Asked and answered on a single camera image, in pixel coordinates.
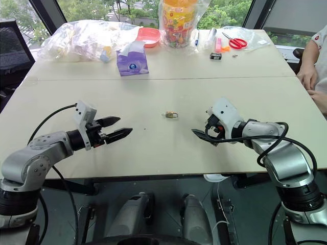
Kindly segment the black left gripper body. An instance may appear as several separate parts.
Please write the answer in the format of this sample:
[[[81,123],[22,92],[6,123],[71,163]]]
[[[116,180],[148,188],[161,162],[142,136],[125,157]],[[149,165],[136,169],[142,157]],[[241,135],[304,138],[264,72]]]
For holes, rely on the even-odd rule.
[[[86,124],[86,133],[91,144],[91,147],[97,148],[105,144],[106,134],[102,133],[103,120],[97,119],[93,122],[88,122]]]

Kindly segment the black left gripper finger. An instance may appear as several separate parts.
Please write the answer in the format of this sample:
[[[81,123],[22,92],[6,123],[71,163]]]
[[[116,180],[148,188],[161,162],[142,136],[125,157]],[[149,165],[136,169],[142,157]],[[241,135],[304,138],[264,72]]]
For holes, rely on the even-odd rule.
[[[106,135],[105,142],[106,144],[111,144],[113,142],[121,140],[127,137],[132,132],[132,130],[133,130],[132,128],[121,128],[115,130],[114,132]]]
[[[121,118],[116,116],[108,116],[101,119],[98,119],[98,123],[101,127],[106,128],[117,123]]]

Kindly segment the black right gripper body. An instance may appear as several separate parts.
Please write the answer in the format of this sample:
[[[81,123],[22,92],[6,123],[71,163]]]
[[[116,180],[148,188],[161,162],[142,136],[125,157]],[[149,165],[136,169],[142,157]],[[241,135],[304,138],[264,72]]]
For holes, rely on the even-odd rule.
[[[208,133],[209,130],[213,130],[215,133],[217,133],[217,136],[216,137],[210,136]],[[213,114],[206,121],[204,133],[208,139],[212,139],[212,140],[225,139],[225,129],[220,123],[220,120]]]

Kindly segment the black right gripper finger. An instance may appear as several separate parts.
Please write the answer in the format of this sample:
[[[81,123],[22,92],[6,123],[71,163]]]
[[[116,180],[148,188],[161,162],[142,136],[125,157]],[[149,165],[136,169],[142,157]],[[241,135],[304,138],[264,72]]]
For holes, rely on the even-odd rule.
[[[201,140],[209,142],[213,146],[217,146],[219,143],[216,142],[216,140],[220,139],[220,132],[218,130],[214,130],[216,133],[216,136],[214,135],[205,135],[204,131],[198,130],[198,129],[192,129],[192,132]]]

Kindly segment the person's right hand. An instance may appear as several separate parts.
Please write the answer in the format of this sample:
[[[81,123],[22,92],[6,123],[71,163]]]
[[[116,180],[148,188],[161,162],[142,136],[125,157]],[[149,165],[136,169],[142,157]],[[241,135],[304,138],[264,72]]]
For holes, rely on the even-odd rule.
[[[303,63],[296,76],[306,90],[314,89],[318,77],[314,64]]]

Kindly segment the person's left hand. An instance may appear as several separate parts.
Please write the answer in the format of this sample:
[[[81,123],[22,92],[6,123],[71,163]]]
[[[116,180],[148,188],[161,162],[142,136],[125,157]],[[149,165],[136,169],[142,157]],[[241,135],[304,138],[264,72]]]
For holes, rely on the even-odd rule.
[[[315,90],[308,90],[307,93],[314,101],[320,112],[326,116],[327,114],[327,96],[325,93]]]

